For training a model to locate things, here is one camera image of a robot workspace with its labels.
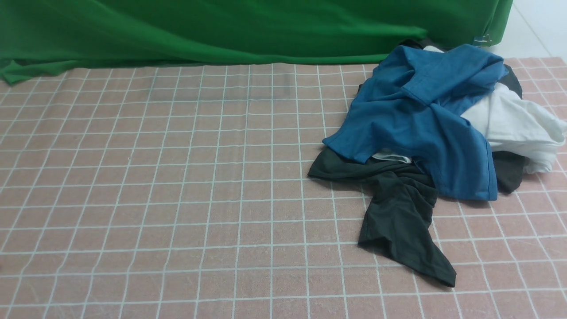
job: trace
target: pink grid mat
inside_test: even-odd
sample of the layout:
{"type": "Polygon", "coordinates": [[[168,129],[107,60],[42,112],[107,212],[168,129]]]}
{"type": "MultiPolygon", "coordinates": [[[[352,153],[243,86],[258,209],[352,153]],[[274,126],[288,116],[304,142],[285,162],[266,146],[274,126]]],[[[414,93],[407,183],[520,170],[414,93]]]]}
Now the pink grid mat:
{"type": "MultiPolygon", "coordinates": [[[[507,63],[567,119],[560,58],[507,63]]],[[[0,318],[567,318],[567,148],[496,202],[439,201],[455,289],[356,247],[370,194],[306,172],[372,68],[0,83],[0,318]]]]}

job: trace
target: white fabric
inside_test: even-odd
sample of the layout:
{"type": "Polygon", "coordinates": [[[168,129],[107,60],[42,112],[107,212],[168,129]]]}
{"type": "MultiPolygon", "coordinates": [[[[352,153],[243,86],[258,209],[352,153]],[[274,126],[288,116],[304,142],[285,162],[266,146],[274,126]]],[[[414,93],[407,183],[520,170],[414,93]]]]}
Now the white fabric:
{"type": "Polygon", "coordinates": [[[402,162],[406,164],[410,164],[412,162],[411,158],[407,156],[398,155],[392,152],[392,150],[387,148],[381,149],[379,152],[372,155],[372,158],[376,158],[377,160],[382,160],[382,161],[402,162]]]}
{"type": "Polygon", "coordinates": [[[433,51],[433,52],[441,52],[443,53],[443,51],[439,50],[438,48],[432,46],[432,45],[428,45],[427,47],[424,47],[424,51],[433,51]]]}
{"type": "Polygon", "coordinates": [[[551,171],[558,148],[565,144],[566,122],[520,99],[501,83],[461,117],[484,135],[493,152],[505,150],[527,157],[524,171],[528,174],[551,171]]]}

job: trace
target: fabric fold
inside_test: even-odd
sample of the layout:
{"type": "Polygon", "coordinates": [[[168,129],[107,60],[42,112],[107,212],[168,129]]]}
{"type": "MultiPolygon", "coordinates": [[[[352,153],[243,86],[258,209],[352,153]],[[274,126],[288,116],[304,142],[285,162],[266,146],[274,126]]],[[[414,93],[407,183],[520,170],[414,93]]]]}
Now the fabric fold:
{"type": "Polygon", "coordinates": [[[358,245],[445,286],[455,286],[456,272],[428,231],[438,192],[431,177],[415,165],[373,158],[360,164],[325,148],[308,176],[369,186],[374,196],[362,222],[358,245]]]}
{"type": "Polygon", "coordinates": [[[566,122],[500,83],[461,116],[484,135],[493,151],[527,157],[527,174],[550,172],[565,144],[566,122]]]}

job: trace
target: green backdrop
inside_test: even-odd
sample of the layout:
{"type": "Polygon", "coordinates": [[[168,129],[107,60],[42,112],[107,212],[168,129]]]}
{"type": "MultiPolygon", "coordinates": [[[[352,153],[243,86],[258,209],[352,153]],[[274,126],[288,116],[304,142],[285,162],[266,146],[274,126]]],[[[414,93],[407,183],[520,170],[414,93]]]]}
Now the green backdrop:
{"type": "Polygon", "coordinates": [[[490,34],[512,0],[1,0],[0,76],[77,67],[371,63],[406,38],[490,34]]]}

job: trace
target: white floor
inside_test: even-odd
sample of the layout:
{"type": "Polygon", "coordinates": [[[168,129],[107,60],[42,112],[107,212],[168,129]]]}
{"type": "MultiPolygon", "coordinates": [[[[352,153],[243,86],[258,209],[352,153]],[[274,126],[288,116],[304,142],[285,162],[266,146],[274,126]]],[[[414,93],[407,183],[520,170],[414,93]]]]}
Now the white floor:
{"type": "Polygon", "coordinates": [[[567,61],[567,0],[514,0],[502,42],[491,52],[567,61]]]}

